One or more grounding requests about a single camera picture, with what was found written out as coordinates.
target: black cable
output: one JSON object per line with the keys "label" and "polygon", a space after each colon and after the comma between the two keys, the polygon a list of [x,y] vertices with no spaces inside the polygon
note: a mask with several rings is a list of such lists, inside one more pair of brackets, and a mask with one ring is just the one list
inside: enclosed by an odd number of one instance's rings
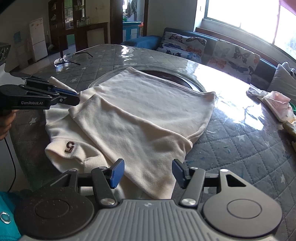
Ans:
{"label": "black cable", "polygon": [[4,138],[4,140],[5,140],[5,143],[6,143],[6,145],[7,145],[7,148],[8,148],[8,151],[9,151],[9,154],[10,154],[10,157],[11,157],[11,160],[12,160],[12,163],[13,163],[13,167],[14,167],[14,169],[15,169],[15,177],[14,177],[14,179],[13,179],[13,181],[12,181],[12,184],[11,184],[10,188],[9,188],[8,191],[7,191],[7,192],[10,192],[10,190],[11,190],[11,188],[12,188],[14,182],[15,182],[15,179],[16,179],[16,177],[17,177],[17,170],[16,170],[16,168],[15,168],[15,162],[13,161],[12,154],[11,154],[11,151],[10,151],[10,148],[9,148],[9,146],[8,146],[8,143],[7,143],[6,138]]}

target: butterfly pattern cushion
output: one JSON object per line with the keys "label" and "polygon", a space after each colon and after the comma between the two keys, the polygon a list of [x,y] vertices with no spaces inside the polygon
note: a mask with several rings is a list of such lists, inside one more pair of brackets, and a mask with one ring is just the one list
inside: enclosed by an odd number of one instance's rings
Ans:
{"label": "butterfly pattern cushion", "polygon": [[207,41],[202,38],[165,32],[157,51],[201,63],[206,44]]}
{"label": "butterfly pattern cushion", "polygon": [[250,84],[259,60],[259,55],[219,39],[207,66],[223,71]]}

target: teal jacket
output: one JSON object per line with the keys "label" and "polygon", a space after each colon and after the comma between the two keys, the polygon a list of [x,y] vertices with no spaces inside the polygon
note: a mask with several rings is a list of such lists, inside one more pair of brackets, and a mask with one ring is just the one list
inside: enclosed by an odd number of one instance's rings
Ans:
{"label": "teal jacket", "polygon": [[20,200],[14,193],[0,192],[0,241],[17,241],[21,237],[13,218],[15,206]]}

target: doorway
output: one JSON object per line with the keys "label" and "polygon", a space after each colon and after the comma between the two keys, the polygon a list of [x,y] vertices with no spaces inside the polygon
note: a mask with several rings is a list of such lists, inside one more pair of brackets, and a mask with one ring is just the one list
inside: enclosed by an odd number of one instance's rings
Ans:
{"label": "doorway", "polygon": [[147,35],[148,0],[110,0],[111,43]]}

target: gray grip plate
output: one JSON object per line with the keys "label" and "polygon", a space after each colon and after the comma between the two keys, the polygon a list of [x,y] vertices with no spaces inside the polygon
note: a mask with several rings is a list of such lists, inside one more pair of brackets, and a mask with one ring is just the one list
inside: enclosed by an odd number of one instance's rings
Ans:
{"label": "gray grip plate", "polygon": [[[23,236],[20,241],[34,241]],[[230,241],[210,228],[197,211],[175,205],[173,200],[123,200],[102,209],[78,234],[60,241]],[[268,236],[261,241],[276,241]]]}

